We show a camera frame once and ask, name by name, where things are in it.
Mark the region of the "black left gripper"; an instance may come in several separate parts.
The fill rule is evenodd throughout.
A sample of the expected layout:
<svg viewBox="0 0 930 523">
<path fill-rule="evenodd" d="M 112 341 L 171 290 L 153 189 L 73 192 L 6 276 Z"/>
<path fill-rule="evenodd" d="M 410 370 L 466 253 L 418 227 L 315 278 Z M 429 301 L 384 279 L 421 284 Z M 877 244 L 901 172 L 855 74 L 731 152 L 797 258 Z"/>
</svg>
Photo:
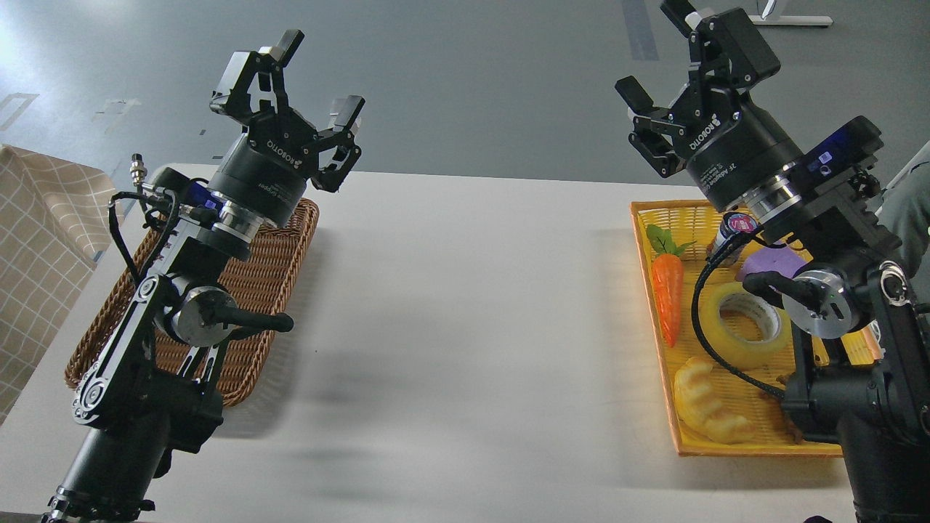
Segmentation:
<svg viewBox="0 0 930 523">
<path fill-rule="evenodd" d="M 319 165 L 319 160 L 303 152 L 316 138 L 317 129 L 290 107 L 283 85 L 283 69 L 303 40 L 301 30 L 287 30 L 275 46 L 235 51 L 210 100 L 210 109 L 239 123 L 242 134 L 207 187 L 275 226 L 288 222 L 311 170 Z M 261 92 L 275 97 L 273 102 L 260 100 L 258 110 L 251 106 L 250 89 L 255 81 Z M 320 131 L 312 143 L 316 152 L 334 152 L 312 176 L 315 189 L 338 192 L 361 158 L 355 124 L 364 105 L 359 95 L 335 100 L 329 128 Z"/>
</svg>

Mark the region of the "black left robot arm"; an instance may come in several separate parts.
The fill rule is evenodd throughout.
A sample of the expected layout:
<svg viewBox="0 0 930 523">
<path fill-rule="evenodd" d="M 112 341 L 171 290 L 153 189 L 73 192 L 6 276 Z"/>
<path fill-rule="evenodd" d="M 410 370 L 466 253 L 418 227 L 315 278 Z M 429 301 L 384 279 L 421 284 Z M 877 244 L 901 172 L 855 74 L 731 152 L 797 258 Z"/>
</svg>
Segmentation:
<svg viewBox="0 0 930 523">
<path fill-rule="evenodd" d="M 153 510 L 146 491 L 173 451 L 198 453 L 223 422 L 229 342 L 293 328 L 283 312 L 242 309 L 219 278 L 230 259 L 249 258 L 260 227 L 289 221 L 308 185 L 338 191 L 361 155 L 352 127 L 362 97 L 346 98 L 323 130 L 290 106 L 283 71 L 303 39 L 289 30 L 230 56 L 210 107 L 242 132 L 208 182 L 169 168 L 147 175 L 133 156 L 135 190 L 113 202 L 139 202 L 156 243 L 135 264 L 112 224 L 134 293 L 76 387 L 73 420 L 89 433 L 44 522 L 131 522 Z"/>
</svg>

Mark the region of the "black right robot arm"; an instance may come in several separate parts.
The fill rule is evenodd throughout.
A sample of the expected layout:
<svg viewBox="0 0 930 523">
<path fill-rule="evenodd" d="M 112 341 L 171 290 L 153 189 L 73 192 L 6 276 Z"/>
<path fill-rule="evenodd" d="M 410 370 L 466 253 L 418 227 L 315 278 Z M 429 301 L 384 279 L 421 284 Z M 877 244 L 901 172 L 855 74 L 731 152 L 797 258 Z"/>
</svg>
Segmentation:
<svg viewBox="0 0 930 523">
<path fill-rule="evenodd" d="M 780 61 L 745 11 L 661 9 L 688 42 L 688 80 L 671 108 L 632 76 L 615 83 L 631 145 L 661 176 L 687 171 L 717 211 L 746 206 L 767 242 L 807 250 L 793 277 L 744 280 L 793 321 L 795 372 L 770 394 L 805 440 L 841 446 L 857 521 L 926 522 L 928 306 L 894 258 L 899 239 L 866 205 L 879 191 L 879 129 L 857 116 L 802 153 L 751 100 Z"/>
</svg>

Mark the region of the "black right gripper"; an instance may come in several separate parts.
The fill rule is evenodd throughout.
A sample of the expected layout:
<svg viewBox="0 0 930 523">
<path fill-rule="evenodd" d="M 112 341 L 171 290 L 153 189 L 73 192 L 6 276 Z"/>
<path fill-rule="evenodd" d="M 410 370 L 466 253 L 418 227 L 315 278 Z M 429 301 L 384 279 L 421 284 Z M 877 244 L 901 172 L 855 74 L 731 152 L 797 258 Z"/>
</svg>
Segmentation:
<svg viewBox="0 0 930 523">
<path fill-rule="evenodd" d="M 665 108 L 634 76 L 617 80 L 632 122 L 628 141 L 662 178 L 686 169 L 724 211 L 803 155 L 749 94 L 781 63 L 744 9 L 702 15 L 688 1 L 660 8 L 687 40 L 688 81 Z"/>
</svg>

